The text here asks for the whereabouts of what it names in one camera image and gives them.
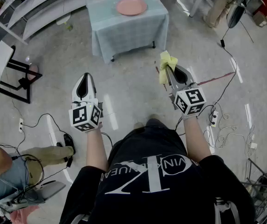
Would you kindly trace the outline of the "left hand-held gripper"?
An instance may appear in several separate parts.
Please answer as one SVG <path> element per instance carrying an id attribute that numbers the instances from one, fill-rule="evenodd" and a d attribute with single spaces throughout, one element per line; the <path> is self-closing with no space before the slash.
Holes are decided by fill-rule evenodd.
<path id="1" fill-rule="evenodd" d="M 68 111 L 71 127 L 88 132 L 99 127 L 103 117 L 102 103 L 96 98 L 96 86 L 90 73 L 84 73 L 72 90 L 71 109 Z"/>

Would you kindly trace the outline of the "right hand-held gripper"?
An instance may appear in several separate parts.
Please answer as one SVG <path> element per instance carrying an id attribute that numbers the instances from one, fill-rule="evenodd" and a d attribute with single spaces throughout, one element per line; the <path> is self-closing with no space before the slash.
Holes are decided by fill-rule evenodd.
<path id="1" fill-rule="evenodd" d="M 175 110 L 180 110 L 183 117 L 199 116 L 206 104 L 203 89 L 194 83 L 192 74 L 180 65 L 172 69 L 166 66 L 166 76 L 172 88 L 169 95 Z"/>

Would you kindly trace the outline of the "yellow cloth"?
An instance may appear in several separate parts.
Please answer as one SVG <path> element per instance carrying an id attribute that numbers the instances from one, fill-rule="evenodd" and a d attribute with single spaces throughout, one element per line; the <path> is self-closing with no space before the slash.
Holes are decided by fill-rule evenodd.
<path id="1" fill-rule="evenodd" d="M 160 68 L 159 68 L 159 83 L 167 84 L 168 79 L 166 75 L 166 67 L 170 66 L 172 70 L 175 69 L 178 64 L 178 59 L 176 57 L 170 56 L 167 50 L 160 54 Z"/>

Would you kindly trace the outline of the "pink plate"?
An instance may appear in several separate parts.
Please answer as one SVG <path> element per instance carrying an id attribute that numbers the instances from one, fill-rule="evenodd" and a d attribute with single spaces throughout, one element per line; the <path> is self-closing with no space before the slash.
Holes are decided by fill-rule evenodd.
<path id="1" fill-rule="evenodd" d="M 116 5 L 118 13 L 126 16 L 135 16 L 143 13 L 147 9 L 144 0 L 121 0 Z"/>

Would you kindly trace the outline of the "person's left forearm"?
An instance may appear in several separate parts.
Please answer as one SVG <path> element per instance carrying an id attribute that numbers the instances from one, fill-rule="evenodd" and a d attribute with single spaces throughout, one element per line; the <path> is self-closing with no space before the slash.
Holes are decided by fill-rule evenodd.
<path id="1" fill-rule="evenodd" d="M 101 128 L 102 124 L 100 124 L 97 129 L 87 132 L 86 165 L 107 172 L 109 165 Z"/>

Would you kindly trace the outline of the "person's right forearm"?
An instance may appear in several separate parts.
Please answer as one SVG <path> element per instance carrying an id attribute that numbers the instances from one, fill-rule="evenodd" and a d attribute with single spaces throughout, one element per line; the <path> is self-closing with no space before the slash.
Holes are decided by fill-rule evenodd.
<path id="1" fill-rule="evenodd" d="M 184 120 L 185 140 L 187 153 L 189 157 L 199 163 L 204 158 L 211 156 L 208 142 L 206 141 L 203 132 L 196 117 L 191 117 Z"/>

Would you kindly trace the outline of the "table with light-blue tablecloth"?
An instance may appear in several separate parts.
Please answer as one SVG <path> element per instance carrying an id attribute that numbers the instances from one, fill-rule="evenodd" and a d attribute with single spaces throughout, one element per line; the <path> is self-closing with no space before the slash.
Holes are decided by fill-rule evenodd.
<path id="1" fill-rule="evenodd" d="M 92 53 L 105 63 L 120 53 L 146 46 L 165 50 L 169 13 L 160 0 L 143 0 L 147 9 L 136 16 L 120 14 L 121 0 L 86 0 L 92 29 Z"/>

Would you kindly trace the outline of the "white table with black stand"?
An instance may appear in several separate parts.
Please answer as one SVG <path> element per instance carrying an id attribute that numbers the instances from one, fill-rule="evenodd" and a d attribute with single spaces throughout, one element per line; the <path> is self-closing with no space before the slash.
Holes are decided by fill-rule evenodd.
<path id="1" fill-rule="evenodd" d="M 28 64 L 12 59 L 13 53 L 14 53 L 13 48 L 9 47 L 3 41 L 0 42 L 0 93 L 10 98 L 14 98 L 18 101 L 24 102 L 26 104 L 30 104 L 31 103 L 30 86 L 32 83 L 41 78 L 42 74 L 38 73 L 37 71 L 31 70 L 32 67 Z M 18 81 L 19 82 L 18 86 L 13 86 L 11 84 L 1 81 L 1 77 L 5 68 L 10 68 L 15 71 L 24 73 L 24 77 L 22 77 Z M 24 98 L 10 91 L 7 91 L 3 89 L 2 86 L 7 87 L 13 91 L 19 91 L 20 89 L 24 89 L 26 90 L 26 97 Z"/>

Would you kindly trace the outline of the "white shelving unit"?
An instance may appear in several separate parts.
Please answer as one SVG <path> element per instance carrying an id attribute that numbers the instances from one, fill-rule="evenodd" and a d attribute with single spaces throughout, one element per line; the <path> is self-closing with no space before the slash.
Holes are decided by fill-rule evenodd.
<path id="1" fill-rule="evenodd" d="M 0 17 L 15 1 L 5 0 L 0 8 Z M 86 0 L 24 0 L 17 7 L 12 8 L 13 13 L 8 24 L 0 22 L 0 27 L 18 41 L 26 44 L 26 39 L 46 25 L 84 6 L 86 6 Z M 26 22 L 22 37 L 11 30 L 21 19 Z"/>

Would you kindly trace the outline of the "cardboard box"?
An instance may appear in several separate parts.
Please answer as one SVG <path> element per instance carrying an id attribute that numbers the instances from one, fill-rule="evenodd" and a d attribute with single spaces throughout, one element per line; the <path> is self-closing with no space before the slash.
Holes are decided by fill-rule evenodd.
<path id="1" fill-rule="evenodd" d="M 265 16 L 262 12 L 258 11 L 255 15 L 252 16 L 254 23 L 258 27 L 264 27 L 267 25 L 267 16 Z"/>

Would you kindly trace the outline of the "person's black t-shirt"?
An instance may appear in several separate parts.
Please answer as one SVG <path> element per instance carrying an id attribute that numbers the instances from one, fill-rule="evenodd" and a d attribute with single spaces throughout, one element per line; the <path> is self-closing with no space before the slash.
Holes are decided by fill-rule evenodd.
<path id="1" fill-rule="evenodd" d="M 254 224 L 253 200 L 223 159 L 193 161 L 155 115 L 118 141 L 108 170 L 83 167 L 59 224 Z"/>

